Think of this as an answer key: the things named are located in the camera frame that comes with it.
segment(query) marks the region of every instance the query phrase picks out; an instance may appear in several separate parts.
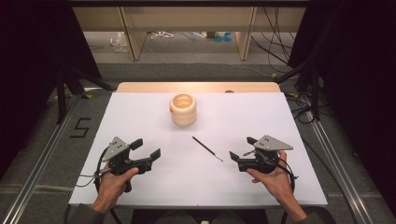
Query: floor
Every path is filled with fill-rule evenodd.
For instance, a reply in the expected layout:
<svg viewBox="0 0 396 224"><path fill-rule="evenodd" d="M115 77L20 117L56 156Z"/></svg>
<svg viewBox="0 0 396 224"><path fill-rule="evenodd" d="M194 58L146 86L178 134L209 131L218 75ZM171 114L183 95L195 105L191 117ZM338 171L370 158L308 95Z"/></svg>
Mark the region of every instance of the floor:
<svg viewBox="0 0 396 224"><path fill-rule="evenodd" d="M192 35L190 32L174 32L170 33L173 37L151 38L153 34L148 34L145 46L138 61L132 62L127 52L116 52L111 47L111 39L117 37L117 33L85 33L87 41L92 49L92 55L98 65L100 64L115 64L122 66L123 64L224 64L236 70L248 70L252 73L259 74L268 78L272 76L281 76L285 70L290 70L285 67L281 60L287 60L287 54L284 50L275 44L271 44L265 38L271 39L272 33L255 33L254 39L263 47L270 49L276 57L264 52L258 44L252 42L249 48L249 55L246 61L239 59L239 53L235 43L235 36L232 33L231 42L215 42L214 39ZM292 48L293 37L295 34L282 33L281 40L283 45ZM270 64L270 69L260 70L257 64ZM294 92L292 84L297 77L292 77L288 83L281 84L283 92ZM105 74L104 80L109 82L119 83L122 77L112 77L111 74ZM84 82L84 87L87 89L95 89L91 83ZM89 114L78 115L81 117L89 117L92 119L99 119L103 116L106 108L106 102L110 95L108 93L97 92L93 93L94 99L91 101L85 99L77 99L76 113L80 108L92 108ZM68 99L68 104L73 105L75 96ZM11 168L7 171L6 175L0 181L0 218L4 219L7 215L7 210L11 208L15 202L18 193L26 180L29 178L32 170L35 168L36 161L40 160L43 148L48 147L48 139L50 139L53 131L56 129L55 123L57 119L57 102L56 94L54 93L49 98L48 108L43 113L41 121L36 126L36 131L32 133L29 144L22 150L19 156L14 160ZM301 105L300 102L290 99L290 109L297 109ZM353 154L353 146L348 142L347 136L343 132L342 127L339 126L337 119L331 114L331 110L321 111L321 121L319 125L323 128L327 136L330 138L330 143L342 165L342 168L347 174L347 178L362 200L363 207L367 209L369 216L368 222L365 223L396 223L396 218L389 211L381 195L375 188L370 176L362 167L359 158ZM301 121L308 120L307 115L301 117ZM318 139L318 129L313 124L304 124L301 121L296 121L302 138L309 139L309 146L314 150L307 151L314 166L315 171L323 190L328 197L329 205L328 210L332 213L337 223L352 223L353 218L348 210L343 191L338 188L338 181L335 181L327 168L330 170L333 163L329 162L329 155L323 149L323 142ZM92 127L92 132L87 135L94 137L95 129L97 126ZM62 135L72 135L67 130ZM35 191L32 193L30 200L26 207L23 208L23 213L18 217L19 223L31 223L32 218L36 223L60 223L65 222L64 218L70 217L74 208L68 207L67 202L70 197L74 185L76 184L77 176L73 171L79 171L83 165L81 160L77 157L83 158L88 153L92 142L85 138L76 139L72 144L66 144L63 140L54 143L57 147L50 154L51 159L48 164L45 164L45 170L42 177L39 179L38 184L34 187ZM62 175L55 171L62 169ZM127 209L117 209L121 220L125 223L131 217L131 211ZM282 215L282 210L277 208L267 209L267 217L269 223L278 223ZM114 223L111 216L106 217L106 223Z"/></svg>

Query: gray carpet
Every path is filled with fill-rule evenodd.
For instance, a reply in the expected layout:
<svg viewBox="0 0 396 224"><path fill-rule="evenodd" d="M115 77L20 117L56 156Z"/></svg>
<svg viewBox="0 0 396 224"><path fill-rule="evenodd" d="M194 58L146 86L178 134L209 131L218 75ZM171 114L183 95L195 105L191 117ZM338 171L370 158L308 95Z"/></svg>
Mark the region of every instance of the gray carpet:
<svg viewBox="0 0 396 224"><path fill-rule="evenodd" d="M103 81L117 87L122 81L271 81L272 78L265 76L274 73L269 65L243 65L252 68L237 68L228 64L98 64L103 74ZM287 71L286 66L278 66L277 69ZM295 78L282 83L281 90L284 92L294 91ZM94 87L91 83L83 80L86 87ZM63 137L52 155L47 168L40 179L33 197L23 213L20 223L62 223L64 212L67 208L71 191L75 187L78 175L91 148L93 138L105 113L110 93L105 91L92 91L91 99L81 98L68 122ZM290 100L290 109L298 108L295 101ZM370 176L367 175L359 159L352 155L353 148L348 142L337 118L328 116L328 108L321 109L321 122L329 135L334 148L342 159L350 178L359 191L372 216L374 223L396 223L381 195L375 188ZM29 140L29 144L22 150L17 159L12 163L6 175L0 181L0 217L4 217L11 205L13 198L24 183L30 171L35 166L44 146L54 130L57 120L57 105L54 95L49 98L49 106L44 111L41 120L37 123L35 132ZM84 135L84 130L76 130L80 120L80 126L87 127L85 137L75 138L73 135ZM313 133L311 124L302 124L296 121L301 136L312 148L326 160L321 150L318 139ZM352 223L352 217L347 209L347 204L337 188L328 171L318 158L307 149L313 163L319 182L328 196L327 209L332 213L337 223ZM133 210L117 209L123 223L129 223ZM280 223L281 209L267 209L269 223ZM105 223L115 223L111 216L106 217Z"/></svg>

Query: silver bracket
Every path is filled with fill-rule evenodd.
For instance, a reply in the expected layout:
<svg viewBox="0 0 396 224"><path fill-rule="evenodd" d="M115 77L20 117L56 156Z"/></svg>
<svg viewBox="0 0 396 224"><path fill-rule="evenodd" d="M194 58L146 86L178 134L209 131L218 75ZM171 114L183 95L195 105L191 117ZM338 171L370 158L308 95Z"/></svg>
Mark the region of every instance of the silver bracket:
<svg viewBox="0 0 396 224"><path fill-rule="evenodd" d="M108 146L108 149L103 157L102 161L108 161L111 158L119 155L125 149L128 149L129 145L122 141L117 136L114 137L113 141Z"/></svg>
<svg viewBox="0 0 396 224"><path fill-rule="evenodd" d="M292 150L293 147L282 141L277 140L270 135L263 136L259 141L254 144L254 147L263 149L265 151L278 151L278 150Z"/></svg>

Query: person's right hand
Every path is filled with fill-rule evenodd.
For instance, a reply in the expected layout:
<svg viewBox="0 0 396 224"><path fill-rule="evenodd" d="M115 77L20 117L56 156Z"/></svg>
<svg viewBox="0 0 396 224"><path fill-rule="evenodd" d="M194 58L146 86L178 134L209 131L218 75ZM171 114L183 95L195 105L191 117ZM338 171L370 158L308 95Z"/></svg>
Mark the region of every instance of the person's right hand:
<svg viewBox="0 0 396 224"><path fill-rule="evenodd" d="M278 154L279 158L281 159L279 160L278 164L286 169L287 167L284 162L287 161L286 152L279 150ZM254 169L247 169L247 173L254 177L252 180L253 183L263 183L268 191L278 201L281 200L282 196L293 194L290 186L289 175L279 167L276 167L275 170L270 174L263 174Z"/></svg>

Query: desk panel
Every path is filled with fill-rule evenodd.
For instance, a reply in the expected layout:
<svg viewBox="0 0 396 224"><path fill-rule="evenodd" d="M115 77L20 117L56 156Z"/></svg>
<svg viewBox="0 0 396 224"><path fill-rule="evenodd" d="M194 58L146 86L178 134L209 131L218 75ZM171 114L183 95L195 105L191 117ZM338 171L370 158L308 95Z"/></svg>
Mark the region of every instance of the desk panel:
<svg viewBox="0 0 396 224"><path fill-rule="evenodd" d="M247 137L272 135L294 146L288 162L299 176L295 196L301 204L326 205L304 144L283 93L193 93L197 120L178 127L171 120L169 101L176 93L113 93L105 116L81 171L91 175L100 154L118 136L127 143L143 138L144 145L130 153L146 158L157 148L162 156L152 171L132 180L133 190L120 196L118 205L133 208L254 208L278 206L261 184L238 171L229 151L242 155L253 149ZM195 136L224 162L207 152ZM78 184L87 182L80 177ZM91 184L75 188L71 204L93 203Z"/></svg>

